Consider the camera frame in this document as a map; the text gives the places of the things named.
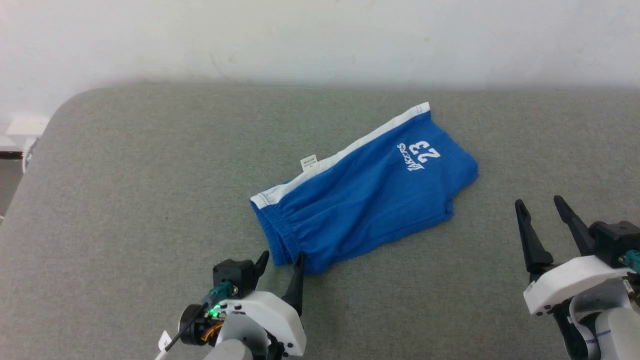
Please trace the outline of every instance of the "gray cushion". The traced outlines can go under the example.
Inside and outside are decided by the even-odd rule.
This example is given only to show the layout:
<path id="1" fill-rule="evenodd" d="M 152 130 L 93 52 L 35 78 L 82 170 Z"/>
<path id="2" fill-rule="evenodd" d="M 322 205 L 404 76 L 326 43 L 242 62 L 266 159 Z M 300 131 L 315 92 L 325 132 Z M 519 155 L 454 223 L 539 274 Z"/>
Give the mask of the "gray cushion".
<path id="1" fill-rule="evenodd" d="M 513 202 L 557 261 L 578 253 L 555 194 L 587 223 L 637 222 L 639 99 L 169 85 L 78 95 L 0 227 L 0 358 L 153 359 L 214 264 L 267 249 L 250 196 L 429 101 L 480 177 L 449 222 L 307 278 L 305 358 L 561 359 L 552 317 L 530 316 L 522 298 Z M 259 289 L 281 294 L 290 274 L 270 265 Z"/>

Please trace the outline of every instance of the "green led light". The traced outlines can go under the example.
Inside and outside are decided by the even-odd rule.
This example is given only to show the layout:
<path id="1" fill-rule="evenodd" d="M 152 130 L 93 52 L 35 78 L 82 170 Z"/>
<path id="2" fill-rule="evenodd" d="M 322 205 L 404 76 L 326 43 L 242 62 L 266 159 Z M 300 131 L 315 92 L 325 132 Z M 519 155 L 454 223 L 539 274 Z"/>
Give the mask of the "green led light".
<path id="1" fill-rule="evenodd" d="M 219 309 L 220 309 L 220 305 L 216 305 L 211 310 L 209 310 L 208 313 L 211 317 L 217 318 L 220 312 L 216 310 L 219 310 Z"/>

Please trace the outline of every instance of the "connector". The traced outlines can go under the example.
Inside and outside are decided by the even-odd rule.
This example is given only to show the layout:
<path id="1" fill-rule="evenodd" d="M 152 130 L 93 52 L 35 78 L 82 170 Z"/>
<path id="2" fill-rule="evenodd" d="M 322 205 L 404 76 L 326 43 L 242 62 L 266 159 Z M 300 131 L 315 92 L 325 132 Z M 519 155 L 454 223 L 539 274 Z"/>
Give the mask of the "connector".
<path id="1" fill-rule="evenodd" d="M 620 259 L 620 262 L 623 263 L 626 267 L 640 274 L 640 251 L 627 251 L 627 253 Z"/>
<path id="2" fill-rule="evenodd" d="M 202 303 L 209 304 L 205 311 L 213 309 L 222 300 L 226 300 L 234 295 L 234 285 L 231 282 L 223 281 L 220 285 L 209 290 L 209 293 L 202 298 Z"/>

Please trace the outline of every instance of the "cable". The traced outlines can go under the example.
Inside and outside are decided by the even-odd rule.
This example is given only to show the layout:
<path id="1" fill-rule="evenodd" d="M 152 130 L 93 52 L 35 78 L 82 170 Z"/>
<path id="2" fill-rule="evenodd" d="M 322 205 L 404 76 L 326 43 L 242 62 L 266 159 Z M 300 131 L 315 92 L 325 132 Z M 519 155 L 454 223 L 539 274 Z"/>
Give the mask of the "cable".
<path id="1" fill-rule="evenodd" d="M 209 306 L 208 302 L 203 302 L 202 305 L 200 305 L 198 310 L 193 314 L 193 317 L 191 318 L 191 320 L 187 323 L 187 325 L 185 325 L 185 327 L 182 328 L 182 331 L 178 332 L 178 334 L 174 336 L 173 339 L 171 339 L 171 342 L 169 343 L 169 345 L 167 345 L 164 348 L 165 352 L 171 350 L 171 348 L 175 345 L 175 343 L 178 342 L 178 339 L 182 336 L 182 334 L 184 334 L 184 332 L 187 331 L 187 329 L 196 321 L 198 316 L 202 314 L 202 311 L 204 311 L 204 309 L 206 309 L 207 306 Z"/>
<path id="2" fill-rule="evenodd" d="M 209 341 L 209 338 L 216 333 L 216 331 L 220 328 L 222 328 L 223 323 L 217 323 L 216 325 L 213 325 L 209 330 L 207 330 L 207 332 L 201 337 L 202 341 Z"/>

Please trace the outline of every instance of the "blue shorts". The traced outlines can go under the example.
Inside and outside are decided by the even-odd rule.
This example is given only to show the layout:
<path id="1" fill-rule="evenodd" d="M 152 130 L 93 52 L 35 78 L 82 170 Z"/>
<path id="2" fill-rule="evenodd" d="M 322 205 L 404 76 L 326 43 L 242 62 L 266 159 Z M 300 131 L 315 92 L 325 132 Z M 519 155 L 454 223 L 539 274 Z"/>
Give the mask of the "blue shorts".
<path id="1" fill-rule="evenodd" d="M 251 198 L 276 265 L 305 253 L 305 271 L 365 254 L 448 220 L 477 163 L 431 121 L 407 110 L 288 183 Z"/>

